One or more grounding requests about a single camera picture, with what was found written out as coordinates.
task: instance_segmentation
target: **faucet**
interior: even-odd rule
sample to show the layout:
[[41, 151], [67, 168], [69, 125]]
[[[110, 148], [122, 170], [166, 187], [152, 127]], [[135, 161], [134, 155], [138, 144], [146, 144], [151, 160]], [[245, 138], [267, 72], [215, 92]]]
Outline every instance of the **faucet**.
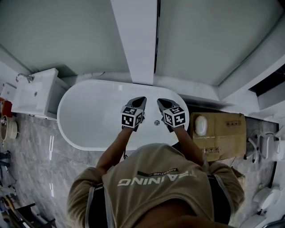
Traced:
[[31, 83], [31, 81], [34, 80], [34, 76], [25, 75], [25, 74], [23, 74], [23, 73], [20, 73], [20, 74], [18, 74], [18, 75], [16, 76], [16, 82], [19, 82], [19, 81], [18, 81], [18, 77], [19, 77], [19, 76], [25, 77], [25, 78], [28, 80], [28, 83]]

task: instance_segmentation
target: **fiducial marker cube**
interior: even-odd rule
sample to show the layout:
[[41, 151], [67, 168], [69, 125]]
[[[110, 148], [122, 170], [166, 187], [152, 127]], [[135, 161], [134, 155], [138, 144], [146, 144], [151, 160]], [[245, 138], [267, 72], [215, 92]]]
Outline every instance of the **fiducial marker cube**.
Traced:
[[164, 121], [171, 127], [181, 126], [186, 123], [185, 111], [180, 107], [174, 107], [163, 111]]
[[143, 110], [123, 106], [122, 111], [122, 126], [135, 128], [143, 121]]

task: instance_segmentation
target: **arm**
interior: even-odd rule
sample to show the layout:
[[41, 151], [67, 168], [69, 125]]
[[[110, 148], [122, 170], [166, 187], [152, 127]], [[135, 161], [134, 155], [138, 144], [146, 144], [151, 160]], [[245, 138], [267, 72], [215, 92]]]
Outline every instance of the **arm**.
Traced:
[[120, 162], [133, 130], [133, 128], [124, 127], [111, 146], [102, 154], [96, 166], [102, 174]]
[[203, 153], [190, 138], [187, 131], [185, 131], [184, 127], [183, 126], [175, 127], [173, 128], [173, 130], [179, 140], [182, 153], [184, 154], [185, 158], [200, 166], [203, 166], [204, 164]]

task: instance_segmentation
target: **white bathtub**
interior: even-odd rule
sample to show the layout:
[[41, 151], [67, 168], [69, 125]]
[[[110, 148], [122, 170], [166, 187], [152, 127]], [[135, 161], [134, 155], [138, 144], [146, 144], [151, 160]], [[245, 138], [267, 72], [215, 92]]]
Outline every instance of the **white bathtub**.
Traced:
[[174, 145], [178, 139], [161, 121], [158, 98], [174, 100], [189, 112], [183, 99], [171, 90], [114, 81], [87, 80], [72, 86], [62, 97], [57, 111], [57, 123], [64, 139], [84, 151], [105, 151], [121, 131], [121, 109], [130, 99], [145, 96], [145, 120], [133, 132], [127, 150], [136, 150], [149, 143]]

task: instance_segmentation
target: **floor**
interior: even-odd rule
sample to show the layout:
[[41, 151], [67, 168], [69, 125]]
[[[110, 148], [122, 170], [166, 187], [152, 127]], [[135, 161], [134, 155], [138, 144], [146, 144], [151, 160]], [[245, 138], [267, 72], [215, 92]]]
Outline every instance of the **floor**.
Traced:
[[[7, 140], [1, 152], [12, 153], [10, 172], [17, 183], [14, 185], [21, 205], [36, 203], [38, 211], [47, 220], [56, 219], [58, 228], [69, 227], [65, 207], [69, 188], [74, 178], [85, 168], [96, 165], [102, 152], [81, 151], [69, 145], [61, 136], [57, 123], [45, 119], [19, 114], [16, 118], [19, 134], [16, 140]], [[247, 118], [247, 136], [261, 130], [277, 131], [277, 125]], [[246, 176], [245, 202], [232, 221], [234, 227], [256, 213], [257, 206], [252, 197], [260, 184], [270, 181], [273, 162], [253, 164], [242, 158], [223, 161]], [[12, 183], [6, 176], [4, 185]]]

